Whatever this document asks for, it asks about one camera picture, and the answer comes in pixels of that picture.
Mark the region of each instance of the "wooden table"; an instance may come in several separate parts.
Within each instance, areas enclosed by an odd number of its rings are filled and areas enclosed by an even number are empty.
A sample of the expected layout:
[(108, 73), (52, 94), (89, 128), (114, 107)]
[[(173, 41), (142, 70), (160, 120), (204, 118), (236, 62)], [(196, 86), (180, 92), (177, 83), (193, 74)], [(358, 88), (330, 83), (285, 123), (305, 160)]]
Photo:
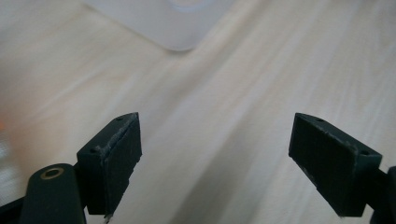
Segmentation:
[(8, 194), (138, 111), (144, 154), (113, 223), (368, 223), (370, 207), (339, 218), (288, 157), (291, 127), (295, 112), (326, 119), (386, 172), (395, 71), (393, 0), (237, 0), (186, 52), (78, 0), (0, 0)]

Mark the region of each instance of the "hole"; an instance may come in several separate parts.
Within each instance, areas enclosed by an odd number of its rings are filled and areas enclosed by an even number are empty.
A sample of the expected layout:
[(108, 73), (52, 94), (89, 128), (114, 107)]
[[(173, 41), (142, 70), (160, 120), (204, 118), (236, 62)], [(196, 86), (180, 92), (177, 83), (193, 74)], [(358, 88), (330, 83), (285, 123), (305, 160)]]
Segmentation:
[(99, 148), (96, 148), (96, 147), (93, 147), (93, 148), (90, 149), (91, 153), (96, 153), (98, 151), (99, 151)]
[(46, 170), (43, 174), (41, 174), (40, 177), (41, 179), (49, 180), (58, 177), (63, 173), (64, 173), (64, 168), (56, 167)]
[(363, 150), (363, 151), (361, 151), (361, 155), (368, 156), (368, 155), (370, 155), (370, 152)]

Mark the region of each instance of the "black plastic part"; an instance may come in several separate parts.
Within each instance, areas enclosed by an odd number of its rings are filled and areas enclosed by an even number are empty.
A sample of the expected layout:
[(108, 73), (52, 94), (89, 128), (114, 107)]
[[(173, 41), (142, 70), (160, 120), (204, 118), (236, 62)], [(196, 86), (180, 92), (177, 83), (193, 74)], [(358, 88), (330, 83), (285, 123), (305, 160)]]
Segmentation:
[(289, 156), (340, 217), (361, 217), (382, 156), (323, 119), (297, 113)]
[(0, 223), (14, 224), (20, 220), (23, 198), (0, 207)]
[(30, 177), (20, 223), (86, 223), (72, 165), (54, 164)]
[(114, 213), (141, 155), (137, 113), (113, 119), (78, 152), (76, 166), (90, 214)]

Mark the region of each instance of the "white object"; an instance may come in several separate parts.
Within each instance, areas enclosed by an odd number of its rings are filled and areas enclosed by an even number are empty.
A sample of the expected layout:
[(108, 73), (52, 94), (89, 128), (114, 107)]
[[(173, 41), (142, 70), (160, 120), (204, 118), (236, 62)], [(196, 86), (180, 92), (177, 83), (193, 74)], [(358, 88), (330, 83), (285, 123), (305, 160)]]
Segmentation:
[(171, 50), (194, 48), (234, 0), (83, 0)]

